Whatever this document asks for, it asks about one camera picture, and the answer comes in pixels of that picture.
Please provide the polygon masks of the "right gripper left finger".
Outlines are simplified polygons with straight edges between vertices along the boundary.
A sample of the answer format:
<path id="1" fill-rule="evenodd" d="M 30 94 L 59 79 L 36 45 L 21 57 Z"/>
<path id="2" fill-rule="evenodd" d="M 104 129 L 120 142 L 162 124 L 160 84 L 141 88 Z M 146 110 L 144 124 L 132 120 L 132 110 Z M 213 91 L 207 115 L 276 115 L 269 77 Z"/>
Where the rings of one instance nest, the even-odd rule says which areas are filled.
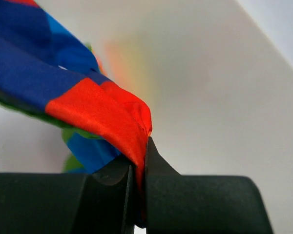
<path id="1" fill-rule="evenodd" d="M 93 174 L 0 173 L 0 234 L 131 234 L 133 179 L 123 156 Z"/>

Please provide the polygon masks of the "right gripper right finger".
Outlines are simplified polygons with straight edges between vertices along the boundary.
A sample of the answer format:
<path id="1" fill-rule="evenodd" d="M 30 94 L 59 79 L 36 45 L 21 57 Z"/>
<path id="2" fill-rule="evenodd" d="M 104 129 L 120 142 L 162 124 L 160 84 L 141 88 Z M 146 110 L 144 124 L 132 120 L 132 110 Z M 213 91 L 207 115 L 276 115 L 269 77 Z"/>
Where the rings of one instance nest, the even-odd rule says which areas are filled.
<path id="1" fill-rule="evenodd" d="M 181 175 L 148 140 L 146 231 L 149 234 L 271 234 L 260 191 L 248 177 Z"/>

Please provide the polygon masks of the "rainbow striped shorts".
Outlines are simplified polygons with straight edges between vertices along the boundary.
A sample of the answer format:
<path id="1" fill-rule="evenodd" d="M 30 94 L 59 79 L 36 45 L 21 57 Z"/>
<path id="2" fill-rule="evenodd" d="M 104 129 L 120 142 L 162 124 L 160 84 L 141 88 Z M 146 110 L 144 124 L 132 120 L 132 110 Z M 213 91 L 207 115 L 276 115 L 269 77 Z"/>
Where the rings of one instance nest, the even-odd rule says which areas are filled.
<path id="1" fill-rule="evenodd" d="M 0 0 L 0 102 L 60 126 L 86 171 L 124 154 L 142 189 L 149 107 L 33 0 Z"/>

